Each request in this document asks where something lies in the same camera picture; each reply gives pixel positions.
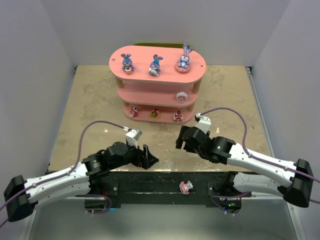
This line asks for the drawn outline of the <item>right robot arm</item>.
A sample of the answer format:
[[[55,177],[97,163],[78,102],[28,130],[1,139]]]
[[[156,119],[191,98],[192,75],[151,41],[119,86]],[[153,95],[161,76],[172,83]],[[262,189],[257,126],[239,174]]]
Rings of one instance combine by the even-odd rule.
[[[255,173],[234,175],[232,187],[240,193],[260,192],[283,197],[297,207],[307,208],[311,201],[313,173],[304,159],[296,162],[249,152],[235,141],[217,136],[210,138],[197,127],[183,125],[175,141],[176,149],[195,153],[211,163],[241,167]]]

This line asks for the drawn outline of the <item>purple bunny with cupcake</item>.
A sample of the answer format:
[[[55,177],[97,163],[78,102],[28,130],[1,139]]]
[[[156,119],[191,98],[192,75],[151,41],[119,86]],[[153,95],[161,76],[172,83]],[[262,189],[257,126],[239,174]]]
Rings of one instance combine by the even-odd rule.
[[[133,73],[133,71],[135,70],[135,67],[133,65],[133,61],[131,59],[131,54],[130,53],[122,53],[120,55],[123,60],[122,60],[122,70],[127,74],[130,75]]]

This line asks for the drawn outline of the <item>pink pig toy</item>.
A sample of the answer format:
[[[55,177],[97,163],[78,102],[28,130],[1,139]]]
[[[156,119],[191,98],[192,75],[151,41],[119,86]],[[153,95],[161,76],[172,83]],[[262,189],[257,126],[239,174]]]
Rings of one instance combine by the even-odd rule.
[[[191,183],[190,180],[187,182],[182,181],[179,184],[179,189],[183,195],[188,195],[190,194],[190,191],[194,188],[193,184]]]

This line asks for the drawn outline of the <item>purple bunny with bottle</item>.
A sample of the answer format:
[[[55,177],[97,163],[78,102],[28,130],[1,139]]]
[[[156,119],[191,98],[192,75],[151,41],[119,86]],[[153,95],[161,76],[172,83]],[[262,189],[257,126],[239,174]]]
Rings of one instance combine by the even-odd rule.
[[[157,54],[153,55],[153,61],[150,63],[149,69],[148,69],[148,73],[151,76],[155,76],[158,77],[160,74],[160,61],[163,60],[162,56],[159,56]]]

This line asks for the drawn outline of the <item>pink white toy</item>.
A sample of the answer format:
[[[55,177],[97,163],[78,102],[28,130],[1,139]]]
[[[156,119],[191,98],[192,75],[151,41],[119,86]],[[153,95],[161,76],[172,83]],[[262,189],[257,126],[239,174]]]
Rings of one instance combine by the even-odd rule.
[[[186,92],[181,91],[176,94],[176,101],[180,104],[185,103],[188,100],[188,98],[189,95]]]

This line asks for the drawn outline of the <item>red white strawberry toy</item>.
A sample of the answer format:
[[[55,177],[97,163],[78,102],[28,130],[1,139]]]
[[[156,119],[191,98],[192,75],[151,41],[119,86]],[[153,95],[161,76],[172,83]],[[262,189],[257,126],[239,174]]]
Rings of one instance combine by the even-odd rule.
[[[175,123],[181,123],[184,120],[184,115],[183,112],[181,110],[177,110],[174,114],[173,114],[173,121]]]

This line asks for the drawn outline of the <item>round pink flower toy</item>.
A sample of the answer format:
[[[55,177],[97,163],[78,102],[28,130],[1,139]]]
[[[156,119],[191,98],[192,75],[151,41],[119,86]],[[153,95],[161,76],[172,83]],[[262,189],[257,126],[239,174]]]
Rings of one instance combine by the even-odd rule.
[[[161,112],[158,108],[154,108],[150,113],[150,118],[153,120],[158,120],[160,118]]]

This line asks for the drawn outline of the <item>red pink cake toy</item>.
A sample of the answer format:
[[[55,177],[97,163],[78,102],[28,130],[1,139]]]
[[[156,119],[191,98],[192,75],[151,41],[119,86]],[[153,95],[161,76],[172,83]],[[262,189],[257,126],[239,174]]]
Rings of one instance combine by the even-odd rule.
[[[131,109],[130,109],[129,116],[130,116],[131,118],[137,118],[137,117],[139,116],[138,108],[135,107],[135,106],[132,106]]]

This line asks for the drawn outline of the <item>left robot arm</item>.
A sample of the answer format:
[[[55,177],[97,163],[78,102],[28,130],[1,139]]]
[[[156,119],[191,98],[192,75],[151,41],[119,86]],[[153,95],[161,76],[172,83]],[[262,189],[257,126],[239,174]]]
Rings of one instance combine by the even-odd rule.
[[[159,159],[143,148],[128,143],[115,142],[105,150],[89,155],[75,165],[47,175],[23,178],[13,177],[3,196],[8,222],[17,222],[30,216],[34,209],[58,199],[86,195],[100,178],[111,170],[132,164],[145,170]]]

